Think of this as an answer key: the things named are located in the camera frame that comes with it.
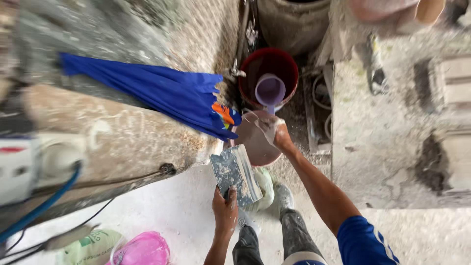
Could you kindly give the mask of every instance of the plastering trowel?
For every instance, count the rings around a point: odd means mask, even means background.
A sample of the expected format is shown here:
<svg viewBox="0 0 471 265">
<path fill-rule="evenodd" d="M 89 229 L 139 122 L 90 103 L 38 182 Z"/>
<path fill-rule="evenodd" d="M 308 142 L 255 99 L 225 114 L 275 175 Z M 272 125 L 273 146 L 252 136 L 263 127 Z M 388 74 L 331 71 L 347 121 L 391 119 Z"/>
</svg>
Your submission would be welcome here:
<svg viewBox="0 0 471 265">
<path fill-rule="evenodd" d="M 219 190 L 225 198 L 231 185 L 237 189 L 239 207 L 245 207 L 263 197 L 243 144 L 226 149 L 219 156 L 211 155 L 210 161 Z"/>
</svg>

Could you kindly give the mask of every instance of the purple scoop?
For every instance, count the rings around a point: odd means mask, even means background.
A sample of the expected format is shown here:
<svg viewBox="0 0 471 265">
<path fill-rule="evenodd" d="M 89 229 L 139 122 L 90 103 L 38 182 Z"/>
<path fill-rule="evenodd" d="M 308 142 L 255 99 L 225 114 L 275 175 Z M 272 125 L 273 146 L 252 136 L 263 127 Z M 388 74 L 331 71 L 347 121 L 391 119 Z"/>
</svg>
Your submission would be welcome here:
<svg viewBox="0 0 471 265">
<path fill-rule="evenodd" d="M 274 74 L 264 74 L 255 86 L 255 97 L 260 104 L 268 107 L 268 113 L 275 114 L 275 105 L 280 103 L 286 87 L 283 81 Z"/>
</svg>

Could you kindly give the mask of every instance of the blue hose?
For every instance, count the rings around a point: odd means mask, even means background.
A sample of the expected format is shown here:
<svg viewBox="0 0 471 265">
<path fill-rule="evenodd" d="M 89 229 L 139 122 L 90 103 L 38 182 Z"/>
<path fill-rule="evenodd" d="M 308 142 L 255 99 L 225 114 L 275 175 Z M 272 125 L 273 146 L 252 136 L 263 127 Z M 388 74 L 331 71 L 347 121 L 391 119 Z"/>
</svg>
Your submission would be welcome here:
<svg viewBox="0 0 471 265">
<path fill-rule="evenodd" d="M 69 181 L 67 181 L 64 186 L 60 190 L 58 190 L 54 195 L 52 195 L 49 199 L 45 202 L 41 203 L 38 207 L 36 207 L 33 211 L 29 212 L 27 215 L 23 216 L 18 222 L 9 226 L 5 231 L 0 233 L 0 243 L 5 242 L 10 236 L 14 235 L 16 232 L 22 230 L 25 226 L 31 223 L 34 219 L 44 213 L 47 209 L 49 209 L 62 195 L 72 187 L 75 183 L 77 178 L 80 175 L 80 168 L 81 163 L 78 162 L 75 165 L 75 172 L 73 173 L 72 177 Z"/>
</svg>

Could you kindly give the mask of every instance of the dusty floor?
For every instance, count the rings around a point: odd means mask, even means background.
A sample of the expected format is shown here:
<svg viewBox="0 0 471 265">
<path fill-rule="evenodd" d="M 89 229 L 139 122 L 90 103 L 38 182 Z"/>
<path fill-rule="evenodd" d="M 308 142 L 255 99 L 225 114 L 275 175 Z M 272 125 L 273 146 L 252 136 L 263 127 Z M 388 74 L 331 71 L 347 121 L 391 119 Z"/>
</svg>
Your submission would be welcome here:
<svg viewBox="0 0 471 265">
<path fill-rule="evenodd" d="M 293 186 L 299 184 L 297 176 L 290 178 L 290 186 L 297 190 L 294 195 L 296 208 L 301 211 L 312 238 L 329 264 L 340 265 L 335 237 L 322 223 L 307 194 Z M 203 264 L 214 231 L 211 200 L 215 184 L 211 166 L 196 167 L 117 197 L 92 223 L 115 229 L 128 239 L 144 231 L 158 231 L 168 242 L 172 264 Z M 23 249 L 81 223 L 103 204 L 28 229 L 15 249 Z M 464 265 L 471 260 L 471 208 L 365 209 L 361 212 L 379 227 L 402 264 Z M 253 216 L 261 227 L 259 241 L 262 260 L 267 265 L 281 264 L 282 234 L 277 217 L 270 208 Z M 230 242 L 226 264 L 232 264 L 231 250 L 237 235 L 238 231 Z M 38 254 L 22 264 L 54 264 L 55 255 Z"/>
</svg>

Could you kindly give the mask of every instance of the sneaker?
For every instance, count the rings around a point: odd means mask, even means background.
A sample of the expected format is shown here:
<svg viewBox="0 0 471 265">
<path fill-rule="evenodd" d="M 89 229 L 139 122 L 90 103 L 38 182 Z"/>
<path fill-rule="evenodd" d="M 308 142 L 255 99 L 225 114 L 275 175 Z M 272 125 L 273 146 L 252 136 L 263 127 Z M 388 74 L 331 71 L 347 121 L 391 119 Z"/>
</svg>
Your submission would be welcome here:
<svg viewBox="0 0 471 265">
<path fill-rule="evenodd" d="M 247 225 L 247 226 L 250 226 L 255 231 L 257 236 L 260 234 L 259 226 L 241 208 L 239 208 L 239 219 L 237 220 L 237 224 L 239 226 L 239 229 L 242 229 L 242 227 Z"/>
<path fill-rule="evenodd" d="M 294 210 L 294 198 L 291 190 L 284 184 L 273 185 L 275 190 L 275 201 L 278 203 L 278 212 L 281 213 L 285 209 Z"/>
</svg>

